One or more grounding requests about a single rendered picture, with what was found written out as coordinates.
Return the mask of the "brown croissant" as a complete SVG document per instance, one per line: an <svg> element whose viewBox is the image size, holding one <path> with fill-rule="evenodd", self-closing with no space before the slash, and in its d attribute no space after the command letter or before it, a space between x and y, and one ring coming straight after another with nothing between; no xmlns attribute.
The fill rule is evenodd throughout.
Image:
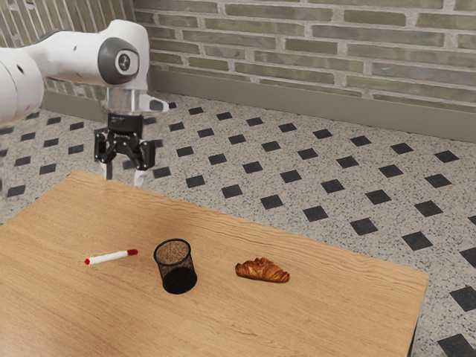
<svg viewBox="0 0 476 357"><path fill-rule="evenodd" d="M290 278L287 271L265 257L257 257L254 260L237 263L235 273L239 277L273 283L287 283Z"/></svg>

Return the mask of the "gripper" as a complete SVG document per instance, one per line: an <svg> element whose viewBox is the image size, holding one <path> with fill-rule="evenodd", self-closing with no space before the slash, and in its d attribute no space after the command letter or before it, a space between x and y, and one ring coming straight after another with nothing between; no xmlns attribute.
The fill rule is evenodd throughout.
<svg viewBox="0 0 476 357"><path fill-rule="evenodd" d="M134 185L144 183L147 170L155 166L155 143L142 140L143 115L108 114L108 132L94 135L94 158L100 163L105 180L112 180L117 143L126 143L126 154L135 168Z"/></svg>

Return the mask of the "black mesh pen holder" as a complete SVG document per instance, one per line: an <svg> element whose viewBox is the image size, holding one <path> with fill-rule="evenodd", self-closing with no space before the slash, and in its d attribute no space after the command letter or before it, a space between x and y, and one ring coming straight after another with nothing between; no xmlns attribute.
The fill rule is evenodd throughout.
<svg viewBox="0 0 476 357"><path fill-rule="evenodd" d="M166 292L181 295L196 285L197 275L191 252L190 243L179 238L165 240L155 248L153 259Z"/></svg>

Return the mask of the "white marker with red cap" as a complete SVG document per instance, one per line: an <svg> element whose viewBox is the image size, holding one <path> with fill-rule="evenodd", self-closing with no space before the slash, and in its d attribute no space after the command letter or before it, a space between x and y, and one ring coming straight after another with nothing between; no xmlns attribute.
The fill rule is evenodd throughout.
<svg viewBox="0 0 476 357"><path fill-rule="evenodd" d="M87 266L90 266L90 265L94 265L98 263L105 263L112 260L118 260L124 257L135 256L137 254L138 254L138 249L132 248L125 251L117 251L110 254L99 255L96 257L88 257L84 260L84 263Z"/></svg>

